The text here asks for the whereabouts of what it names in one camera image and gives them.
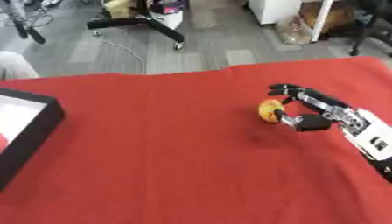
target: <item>red cloth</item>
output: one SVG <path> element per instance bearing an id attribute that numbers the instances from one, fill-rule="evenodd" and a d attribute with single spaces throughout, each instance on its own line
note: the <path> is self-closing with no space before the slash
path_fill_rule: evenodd
<path id="1" fill-rule="evenodd" d="M 392 123 L 392 73 L 372 58 L 5 81 L 57 97 L 67 118 L 0 193 L 0 223 L 392 223 L 392 185 L 336 127 L 261 121 L 272 83 Z"/>

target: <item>yellow ball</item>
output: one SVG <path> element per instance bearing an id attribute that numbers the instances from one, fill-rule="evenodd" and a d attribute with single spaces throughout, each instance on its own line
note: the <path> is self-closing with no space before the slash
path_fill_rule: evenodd
<path id="1" fill-rule="evenodd" d="M 274 114 L 276 109 L 284 111 L 284 105 L 277 100 L 266 100 L 259 106 L 259 116 L 268 123 L 278 123 L 279 121 Z"/>

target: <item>floor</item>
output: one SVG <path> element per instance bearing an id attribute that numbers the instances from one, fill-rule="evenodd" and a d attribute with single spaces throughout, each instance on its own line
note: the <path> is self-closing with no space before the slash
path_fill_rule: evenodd
<path id="1" fill-rule="evenodd" d="M 347 57 L 350 41 L 334 38 L 312 45 L 283 45 L 273 27 L 261 27 L 255 17 L 242 9 L 237 0 L 192 0 L 178 28 L 186 36 L 181 51 L 173 43 L 143 25 L 103 30 L 100 38 L 86 29 L 86 22 L 100 7 L 81 0 L 64 0 L 50 11 L 55 19 L 38 29 L 46 37 L 45 45 L 22 40 L 13 28 L 0 28 L 0 50 L 22 53 L 42 76 L 74 74 L 172 74 L 232 65 L 289 60 L 317 60 Z M 143 60 L 101 40 L 125 46 Z M 386 52 L 392 49 L 369 39 L 362 55 L 385 61 L 392 67 Z"/>

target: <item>cable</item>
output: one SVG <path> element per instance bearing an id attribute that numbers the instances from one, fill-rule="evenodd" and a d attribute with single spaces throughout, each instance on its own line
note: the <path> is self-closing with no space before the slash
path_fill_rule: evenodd
<path id="1" fill-rule="evenodd" d="M 123 49 L 124 51 L 127 51 L 127 52 L 129 52 L 129 53 L 132 53 L 133 56 L 135 56 L 135 57 L 140 61 L 140 64 L 142 65 L 142 74 L 145 74 L 145 61 L 144 61 L 139 55 L 137 55 L 135 52 L 133 52 L 133 51 L 130 50 L 129 48 L 126 48 L 126 47 L 123 46 L 123 45 L 114 44 L 114 43 L 112 43 L 112 42 L 110 42 L 110 41 L 107 41 L 107 40 L 105 40 L 105 39 L 100 39 L 100 41 L 101 41 L 102 43 L 105 43 L 105 44 L 108 44 L 108 45 L 111 45 L 111 46 L 116 46 L 116 47 L 118 47 L 118 48 Z"/>
<path id="2" fill-rule="evenodd" d="M 43 8 L 37 8 L 32 13 L 35 13 L 35 14 L 30 15 L 29 17 L 27 17 L 27 19 L 25 19 L 25 20 L 23 20 L 21 22 L 27 23 L 28 25 L 30 25 L 32 27 L 42 27 L 42 26 L 45 26 L 45 25 L 49 25 L 54 20 L 54 16 L 49 15 L 48 11 L 44 10 Z M 39 21 L 39 20 L 41 20 L 43 18 L 47 18 L 47 20 L 45 22 L 41 23 L 41 24 L 36 24 L 37 21 Z M 14 27 L 14 24 L 12 23 L 10 18 L 5 20 L 5 26 L 6 27 Z"/>

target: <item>white cabinet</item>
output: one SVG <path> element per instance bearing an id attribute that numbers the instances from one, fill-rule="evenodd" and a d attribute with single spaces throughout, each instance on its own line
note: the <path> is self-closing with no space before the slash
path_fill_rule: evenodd
<path id="1" fill-rule="evenodd" d="M 297 15 L 301 3 L 301 0 L 249 0 L 248 6 L 260 24 L 267 25 Z"/>

